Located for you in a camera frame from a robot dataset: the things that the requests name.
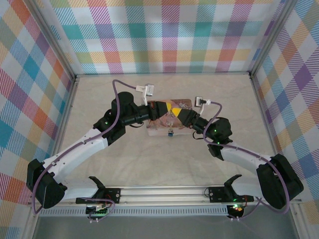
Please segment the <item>pink illustrated tin box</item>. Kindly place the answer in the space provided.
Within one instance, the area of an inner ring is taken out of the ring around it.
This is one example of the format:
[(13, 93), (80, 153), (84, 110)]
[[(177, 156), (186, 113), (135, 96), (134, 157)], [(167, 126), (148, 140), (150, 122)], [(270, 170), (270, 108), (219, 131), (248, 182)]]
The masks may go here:
[[(191, 99), (159, 100), (171, 103), (172, 108), (192, 109)], [(173, 129), (174, 135), (189, 135), (192, 130), (182, 125), (178, 118), (170, 111), (156, 121), (148, 121), (146, 129), (149, 136), (168, 136), (168, 130)]]

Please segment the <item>lit right circuit board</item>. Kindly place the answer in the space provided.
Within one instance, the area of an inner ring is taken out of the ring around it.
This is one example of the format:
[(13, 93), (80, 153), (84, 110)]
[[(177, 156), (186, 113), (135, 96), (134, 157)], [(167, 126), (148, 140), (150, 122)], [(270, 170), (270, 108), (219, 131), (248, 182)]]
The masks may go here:
[(242, 204), (242, 203), (235, 203), (235, 204), (231, 204), (231, 205), (228, 205), (227, 208), (229, 210), (233, 210), (235, 212), (241, 212), (241, 211), (244, 211), (245, 207), (247, 206), (246, 203)]

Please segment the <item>green-lit left circuit board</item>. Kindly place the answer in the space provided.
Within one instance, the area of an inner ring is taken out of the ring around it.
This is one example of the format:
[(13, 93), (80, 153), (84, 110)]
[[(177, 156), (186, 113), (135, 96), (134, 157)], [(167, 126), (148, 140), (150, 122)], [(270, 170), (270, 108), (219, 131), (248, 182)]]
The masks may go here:
[(109, 206), (106, 206), (105, 204), (88, 205), (86, 207), (86, 214), (88, 215), (104, 216), (108, 213), (108, 211)]

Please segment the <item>aluminium table edge rail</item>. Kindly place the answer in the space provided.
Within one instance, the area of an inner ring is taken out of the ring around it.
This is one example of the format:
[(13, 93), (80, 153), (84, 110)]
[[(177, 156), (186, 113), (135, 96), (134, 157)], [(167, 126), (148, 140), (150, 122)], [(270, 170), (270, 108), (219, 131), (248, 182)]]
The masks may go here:
[(76, 92), (78, 89), (79, 80), (80, 80), (79, 78), (76, 78), (73, 80), (73, 82), (71, 84), (70, 94), (68, 96), (67, 103), (65, 105), (64, 112), (63, 112), (62, 118), (61, 118), (61, 124), (60, 124), (58, 131), (57, 131), (56, 139), (55, 139), (55, 142), (53, 145), (53, 150), (52, 150), (52, 154), (51, 154), (53, 159), (50, 160), (49, 163), (44, 164), (45, 168), (47, 168), (47, 167), (49, 168), (48, 172), (50, 172), (51, 168), (55, 166), (54, 164), (52, 165), (51, 162), (54, 161), (59, 156), (59, 152), (61, 150), (61, 147), (62, 147), (62, 144), (64, 141), (64, 136), (65, 136), (67, 124), (69, 121), (69, 117), (70, 117), (70, 114), (72, 111), (73, 102), (74, 102)]
[(77, 74), (76, 78), (94, 78), (94, 77), (115, 77), (115, 76), (152, 76), (152, 75), (164, 75), (164, 76), (173, 76), (173, 75), (213, 75), (213, 76), (219, 76), (219, 75), (225, 75), (225, 76), (231, 76), (231, 75), (248, 75), (250, 76), (250, 72), (204, 72), (204, 73), (188, 73), (188, 72), (177, 72), (177, 73), (127, 73), (127, 74)]
[(260, 144), (260, 146), (258, 147), (259, 152), (264, 155), (275, 156), (276, 154), (278, 154), (278, 151), (271, 135), (270, 126), (267, 122), (266, 113), (264, 112), (261, 97), (258, 94), (253, 77), (250, 74), (248, 74), (248, 77), (252, 87), (252, 91), (255, 96), (256, 104), (259, 110), (259, 115), (263, 125), (261, 129), (261, 136), (258, 137), (258, 143)]

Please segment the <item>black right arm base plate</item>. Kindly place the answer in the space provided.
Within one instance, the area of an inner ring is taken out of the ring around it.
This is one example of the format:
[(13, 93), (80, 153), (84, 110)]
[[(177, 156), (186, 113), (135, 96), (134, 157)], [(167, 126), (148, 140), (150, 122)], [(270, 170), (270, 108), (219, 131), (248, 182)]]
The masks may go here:
[(208, 195), (211, 203), (246, 203), (254, 202), (253, 196), (237, 195), (226, 187), (208, 187)]

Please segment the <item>aluminium mounting rail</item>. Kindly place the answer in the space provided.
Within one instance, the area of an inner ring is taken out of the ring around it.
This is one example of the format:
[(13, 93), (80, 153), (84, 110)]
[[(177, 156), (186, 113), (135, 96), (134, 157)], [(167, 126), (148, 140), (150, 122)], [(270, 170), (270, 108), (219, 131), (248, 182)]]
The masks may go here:
[[(97, 184), (92, 180), (88, 181), (86, 185), (68, 185), (64, 184), (50, 184), (49, 186), (39, 185), (35, 192), (35, 200), (38, 201), (44, 209), (49, 209), (56, 206), (61, 201), (75, 200), (76, 198), (89, 199), (86, 196), (93, 196), (98, 189), (105, 189), (102, 184)], [(208, 201), (208, 187), (155, 187), (155, 188), (120, 188), (121, 196), (119, 204), (124, 203), (181, 203), (181, 202), (195, 202)], [(253, 196), (252, 193), (240, 194)], [(102, 201), (104, 199), (93, 199), (94, 201)]]

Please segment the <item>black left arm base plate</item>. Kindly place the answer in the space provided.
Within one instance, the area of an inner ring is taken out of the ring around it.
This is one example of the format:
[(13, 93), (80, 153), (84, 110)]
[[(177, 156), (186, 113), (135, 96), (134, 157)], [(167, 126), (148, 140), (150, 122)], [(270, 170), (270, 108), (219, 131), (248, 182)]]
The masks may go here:
[(89, 199), (76, 198), (76, 204), (97, 204), (97, 203), (104, 203), (100, 201), (94, 201), (93, 199), (109, 199), (114, 201), (116, 204), (120, 202), (121, 196), (121, 189), (120, 188), (105, 188), (105, 189), (98, 189), (98, 191), (91, 197), (86, 196)]

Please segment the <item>aluminium corner post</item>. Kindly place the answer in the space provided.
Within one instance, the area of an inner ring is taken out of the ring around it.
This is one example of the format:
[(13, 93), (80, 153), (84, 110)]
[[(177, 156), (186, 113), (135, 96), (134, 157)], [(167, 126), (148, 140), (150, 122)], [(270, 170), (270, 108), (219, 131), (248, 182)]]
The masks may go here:
[(67, 74), (74, 80), (76, 79), (76, 75), (69, 64), (64, 52), (62, 51), (61, 47), (56, 40), (53, 31), (51, 30), (49, 24), (45, 20), (43, 14), (40, 12), (40, 8), (35, 3), (35, 0), (25, 0), (25, 3), (28, 4), (30, 11), (32, 11), (32, 15), (34, 16), (36, 22), (38, 23), (40, 29), (43, 32), (43, 35), (48, 40), (49, 45), (52, 47), (54, 53), (56, 54), (57, 58), (60, 60), (61, 65), (66, 70)]
[(269, 34), (265, 39), (265, 43), (261, 47), (259, 54), (254, 61), (254, 64), (249, 71), (250, 79), (253, 80), (257, 72), (261, 68), (263, 62), (265, 61), (267, 55), (269, 54), (271, 47), (275, 43), (279, 33), (285, 25), (288, 17), (290, 16), (292, 10), (294, 9), (298, 0), (285, 0), (283, 3), (282, 10), (279, 12), (277, 19), (272, 24), (272, 27), (269, 30)]

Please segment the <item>aluminium frame leg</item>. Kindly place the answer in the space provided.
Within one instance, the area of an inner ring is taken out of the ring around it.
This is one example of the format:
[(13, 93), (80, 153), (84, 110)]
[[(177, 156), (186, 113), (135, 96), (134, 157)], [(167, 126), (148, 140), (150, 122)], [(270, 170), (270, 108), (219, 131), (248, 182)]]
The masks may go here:
[(23, 224), (21, 239), (33, 239), (39, 214), (35, 215), (32, 208), (27, 207), (23, 211), (23, 218), (25, 219), (25, 223)]
[(290, 210), (300, 239), (309, 239), (300, 204), (290, 203)]

